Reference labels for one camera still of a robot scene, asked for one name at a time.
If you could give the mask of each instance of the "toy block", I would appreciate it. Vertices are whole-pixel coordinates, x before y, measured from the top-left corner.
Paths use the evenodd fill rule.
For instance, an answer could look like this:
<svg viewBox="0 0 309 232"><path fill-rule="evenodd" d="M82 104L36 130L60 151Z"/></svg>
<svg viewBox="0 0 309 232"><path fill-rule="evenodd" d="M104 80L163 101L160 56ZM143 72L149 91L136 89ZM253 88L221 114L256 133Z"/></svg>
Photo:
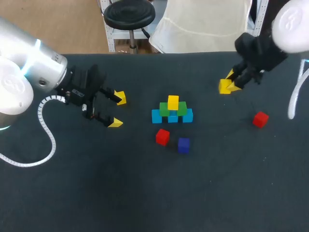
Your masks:
<svg viewBox="0 0 309 232"><path fill-rule="evenodd" d="M177 116L184 116L187 114L187 103L180 101L178 104Z"/></svg>
<svg viewBox="0 0 309 232"><path fill-rule="evenodd" d="M171 110L168 116L168 123L177 123L177 122L178 122L177 111Z"/></svg>
<svg viewBox="0 0 309 232"><path fill-rule="evenodd" d="M179 138L178 140L178 152L179 153L189 153L190 139Z"/></svg>
<svg viewBox="0 0 309 232"><path fill-rule="evenodd" d="M168 110L178 110L179 96L169 95Z"/></svg>
<svg viewBox="0 0 309 232"><path fill-rule="evenodd" d="M160 102L160 116L161 117L168 117L169 110L168 110L168 103L167 102Z"/></svg>
<svg viewBox="0 0 309 232"><path fill-rule="evenodd" d="M120 127L122 124L123 124L122 121L114 117L113 123L110 124L108 127Z"/></svg>
<svg viewBox="0 0 309 232"><path fill-rule="evenodd" d="M258 128L262 128L266 125L269 116L263 112L259 112L254 116L253 124Z"/></svg>
<svg viewBox="0 0 309 232"><path fill-rule="evenodd" d="M152 110L151 117L153 123L162 123L162 117L160 116L160 110Z"/></svg>
<svg viewBox="0 0 309 232"><path fill-rule="evenodd" d="M162 146L166 146L169 142L169 132L164 129L160 129L155 136L155 142Z"/></svg>
<svg viewBox="0 0 309 232"><path fill-rule="evenodd" d="M193 122L193 111L192 109L187 109L187 114L183 116L183 123Z"/></svg>
<svg viewBox="0 0 309 232"><path fill-rule="evenodd" d="M116 90L115 90L115 91L114 91L114 95L116 95L117 97L119 97L119 98L122 99L120 102L117 103L117 105L126 104L126 95L125 95L125 92L123 92L123 91L116 92Z"/></svg>
<svg viewBox="0 0 309 232"><path fill-rule="evenodd" d="M230 94L231 91L227 89L227 87L232 84L232 80L230 79L221 79L219 83L219 93L220 94Z"/></svg>

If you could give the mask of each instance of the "red cube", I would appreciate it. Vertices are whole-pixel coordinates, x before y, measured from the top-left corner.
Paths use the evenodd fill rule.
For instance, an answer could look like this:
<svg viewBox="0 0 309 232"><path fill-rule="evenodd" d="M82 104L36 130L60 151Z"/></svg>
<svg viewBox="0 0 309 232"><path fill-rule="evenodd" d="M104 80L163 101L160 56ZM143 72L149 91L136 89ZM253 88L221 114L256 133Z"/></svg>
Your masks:
<svg viewBox="0 0 309 232"><path fill-rule="evenodd" d="M166 146L169 142L169 132L167 130L160 129L155 136L155 142L162 146Z"/></svg>
<svg viewBox="0 0 309 232"><path fill-rule="evenodd" d="M259 112L254 116L253 124L259 128L266 125L269 116L263 112Z"/></svg>

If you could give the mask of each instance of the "cube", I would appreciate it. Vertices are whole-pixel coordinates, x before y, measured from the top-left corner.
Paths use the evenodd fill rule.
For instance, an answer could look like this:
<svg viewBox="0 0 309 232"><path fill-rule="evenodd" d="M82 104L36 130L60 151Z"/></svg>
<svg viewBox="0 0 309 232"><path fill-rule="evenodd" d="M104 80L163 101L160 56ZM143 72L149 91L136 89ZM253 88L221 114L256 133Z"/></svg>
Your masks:
<svg viewBox="0 0 309 232"><path fill-rule="evenodd" d="M160 110L151 111L153 123L162 123L162 117L160 116Z"/></svg>
<svg viewBox="0 0 309 232"><path fill-rule="evenodd" d="M164 129L160 129L155 136L155 142L162 146L166 146L169 142L169 132Z"/></svg>
<svg viewBox="0 0 309 232"><path fill-rule="evenodd" d="M254 116L253 124L256 125L258 128L263 128L267 121L269 116L263 112L259 112Z"/></svg>
<svg viewBox="0 0 309 232"><path fill-rule="evenodd" d="M183 116L183 123L193 122L193 111L192 109L187 109L187 114Z"/></svg>
<svg viewBox="0 0 309 232"><path fill-rule="evenodd" d="M171 110L168 116L168 123L177 123L177 122L178 122L177 111Z"/></svg>
<svg viewBox="0 0 309 232"><path fill-rule="evenodd" d="M188 138L179 138L178 140L178 152L179 153L189 153L190 148L190 139Z"/></svg>
<svg viewBox="0 0 309 232"><path fill-rule="evenodd" d="M169 95L168 110L178 110L179 96Z"/></svg>
<svg viewBox="0 0 309 232"><path fill-rule="evenodd" d="M187 103L180 101L178 104L177 116L184 116L187 114Z"/></svg>
<svg viewBox="0 0 309 232"><path fill-rule="evenodd" d="M231 91L226 89L230 84L232 84L232 80L230 79L221 79L219 83L219 93L220 94L230 94Z"/></svg>
<svg viewBox="0 0 309 232"><path fill-rule="evenodd" d="M168 117L169 110L168 110L168 103L167 102L160 102L160 116L161 117Z"/></svg>

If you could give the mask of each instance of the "white cable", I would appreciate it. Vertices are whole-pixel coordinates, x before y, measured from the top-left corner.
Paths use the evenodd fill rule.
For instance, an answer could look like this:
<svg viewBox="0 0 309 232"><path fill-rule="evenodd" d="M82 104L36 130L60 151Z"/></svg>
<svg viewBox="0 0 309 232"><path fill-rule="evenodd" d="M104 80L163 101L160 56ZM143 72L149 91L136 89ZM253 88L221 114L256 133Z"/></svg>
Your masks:
<svg viewBox="0 0 309 232"><path fill-rule="evenodd" d="M288 117L289 119L293 119L295 117L295 111L296 111L296 104L298 99L298 94L300 91L301 86L309 76L309 69L301 76L301 78L298 80L293 93L291 95L290 103L289 103L289 109L288 109Z"/></svg>
<svg viewBox="0 0 309 232"><path fill-rule="evenodd" d="M47 125L45 124L44 119L43 119L43 115L42 115L44 105L50 100L58 100L60 102L65 103L65 98L58 96L58 95L46 97L45 99L43 99L41 101L39 108L38 108L39 122L40 122L41 126L43 127L43 129L45 130L45 132L47 133L48 137L50 138L50 141L52 142L52 150L50 151L49 155L46 156L44 159L42 159L38 162L34 162L34 163L18 163L18 162L15 162L15 161L7 158L6 156L4 156L1 153L0 153L0 159L4 160L5 162L7 162L11 165L17 166L17 167L28 168L28 167L33 167L33 166L37 166L37 165L40 165L42 163L45 163L46 161L48 161L54 155L54 153L56 151L56 141L55 141L53 134L50 132Z"/></svg>

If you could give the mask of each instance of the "blue cube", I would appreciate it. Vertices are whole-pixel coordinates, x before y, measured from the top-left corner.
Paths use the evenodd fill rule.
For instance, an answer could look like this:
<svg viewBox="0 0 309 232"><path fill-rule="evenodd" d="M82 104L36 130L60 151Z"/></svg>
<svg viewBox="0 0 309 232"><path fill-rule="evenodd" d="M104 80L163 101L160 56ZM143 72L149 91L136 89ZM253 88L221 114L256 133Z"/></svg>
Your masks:
<svg viewBox="0 0 309 232"><path fill-rule="evenodd" d="M193 122L193 111L192 109L187 109L187 114L183 116L183 123Z"/></svg>
<svg viewBox="0 0 309 232"><path fill-rule="evenodd" d="M190 139L188 138L179 138L178 140L178 152L179 153L189 153L190 148Z"/></svg>
<svg viewBox="0 0 309 232"><path fill-rule="evenodd" d="M178 122L178 116L176 110L170 110L169 116L168 116L168 123L177 123Z"/></svg>
<svg viewBox="0 0 309 232"><path fill-rule="evenodd" d="M153 123L162 123L162 117L160 116L160 110L152 110L151 116Z"/></svg>

